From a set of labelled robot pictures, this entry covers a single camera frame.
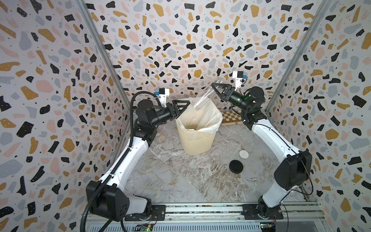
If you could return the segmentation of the white round jar lid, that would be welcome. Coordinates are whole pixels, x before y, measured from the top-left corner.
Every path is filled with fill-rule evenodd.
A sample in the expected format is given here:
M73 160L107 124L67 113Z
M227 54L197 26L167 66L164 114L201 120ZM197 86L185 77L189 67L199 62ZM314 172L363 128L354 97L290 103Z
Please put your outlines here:
M249 158L249 153L246 151L246 150L241 150L239 152L239 156L242 158L242 159L247 159Z

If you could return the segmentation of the black round jar lid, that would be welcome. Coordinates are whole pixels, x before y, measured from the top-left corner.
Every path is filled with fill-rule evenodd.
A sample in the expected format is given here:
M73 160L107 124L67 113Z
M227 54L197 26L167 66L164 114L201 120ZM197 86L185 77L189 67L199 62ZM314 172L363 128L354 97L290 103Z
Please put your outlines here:
M243 164L239 160L232 160L229 163L229 170L234 174L240 174L243 171Z

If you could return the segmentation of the black lid brown jar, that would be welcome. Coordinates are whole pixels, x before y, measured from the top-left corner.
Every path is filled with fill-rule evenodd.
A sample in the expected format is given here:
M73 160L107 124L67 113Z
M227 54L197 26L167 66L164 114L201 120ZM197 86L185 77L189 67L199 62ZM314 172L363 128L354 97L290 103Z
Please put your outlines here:
M157 143L159 143L159 144L163 143L165 140L166 140L166 135L165 135L165 134L160 134L160 133L159 133L159 134L156 136L156 141L157 141Z

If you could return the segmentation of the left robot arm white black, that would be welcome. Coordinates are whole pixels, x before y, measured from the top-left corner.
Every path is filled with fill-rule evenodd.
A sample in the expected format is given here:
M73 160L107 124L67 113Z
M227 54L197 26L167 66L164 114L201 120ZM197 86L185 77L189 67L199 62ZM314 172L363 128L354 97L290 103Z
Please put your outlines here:
M126 182L141 156L154 141L159 125L177 119L190 105L188 100L173 100L165 107L154 105L151 100L141 100L133 113L133 131L128 144L112 167L99 181L91 181L86 189L87 212L112 221L125 216L146 219L151 214L149 198L124 192Z

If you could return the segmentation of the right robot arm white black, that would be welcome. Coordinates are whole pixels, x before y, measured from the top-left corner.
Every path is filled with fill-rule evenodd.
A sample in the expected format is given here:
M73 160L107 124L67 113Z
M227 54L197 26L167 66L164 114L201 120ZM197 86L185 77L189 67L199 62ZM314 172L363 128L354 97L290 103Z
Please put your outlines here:
M230 84L212 83L211 87L223 102L238 107L244 125L258 135L277 157L280 165L274 172L274 181L269 190L258 199L257 215L269 219L284 198L310 179L312 155L309 151L301 151L289 143L270 123L261 111L264 103L264 91L260 87L252 87L239 93Z

